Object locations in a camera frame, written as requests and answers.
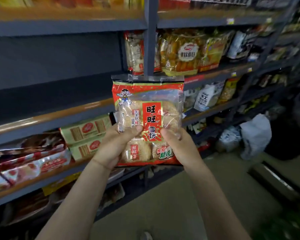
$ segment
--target left hand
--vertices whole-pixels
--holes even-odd
[[[142,126],[126,129],[124,132],[118,132],[118,125],[110,127],[99,146],[98,151],[92,158],[92,161],[104,166],[110,171],[119,161],[119,155],[125,149],[127,143],[135,138],[142,131]]]

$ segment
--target cartoon mascot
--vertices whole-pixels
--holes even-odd
[[[119,105],[124,105],[124,103],[127,103],[127,105],[131,105],[132,102],[128,97],[133,96],[133,93],[130,93],[128,89],[122,89],[121,93],[117,93],[117,96],[121,98],[121,102],[119,102]]]

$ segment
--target floor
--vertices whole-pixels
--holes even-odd
[[[282,209],[276,199],[247,174],[250,166],[262,160],[300,186],[300,156],[291,161],[279,161],[261,153],[251,161],[244,161],[234,152],[216,153],[205,159],[249,233]],[[185,172],[97,221],[90,239],[138,240],[144,230],[151,232],[154,240],[207,239]]]

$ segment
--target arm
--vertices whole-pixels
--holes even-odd
[[[191,136],[182,129],[178,140],[169,130],[161,134],[184,166],[194,189],[209,240],[251,239],[236,217],[218,182],[204,164]]]
[[[119,134],[114,125],[109,129],[92,160],[70,190],[67,197],[40,231],[36,240],[88,239],[108,177],[118,162],[127,142],[140,133],[142,127]]]

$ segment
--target hand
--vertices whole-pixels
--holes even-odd
[[[110,127],[99,146],[92,161],[99,163],[106,169],[112,170],[119,161],[120,153],[125,149],[127,143],[142,131],[142,126],[126,129],[124,132],[117,131],[118,125]]]
[[[180,129],[181,140],[168,129],[162,128],[160,132],[165,141],[171,146],[178,161],[185,169],[193,168],[198,164],[203,163],[195,143],[185,129]]]

